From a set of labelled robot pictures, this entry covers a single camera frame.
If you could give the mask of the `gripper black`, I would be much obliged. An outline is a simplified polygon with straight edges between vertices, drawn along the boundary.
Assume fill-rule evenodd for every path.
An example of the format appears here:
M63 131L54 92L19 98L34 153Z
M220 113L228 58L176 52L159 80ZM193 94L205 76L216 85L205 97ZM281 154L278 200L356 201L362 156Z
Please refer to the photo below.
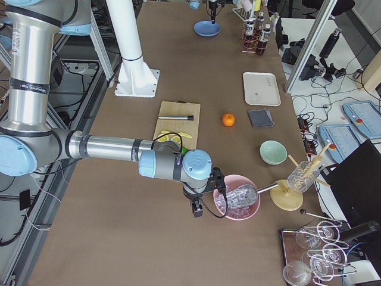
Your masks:
M218 0L208 0L208 7L210 9L211 22L212 22L212 24L215 24L216 23Z
M183 182L183 194L190 200L194 218L202 217L203 215L201 197L206 187L207 184L194 187L189 185L187 182Z

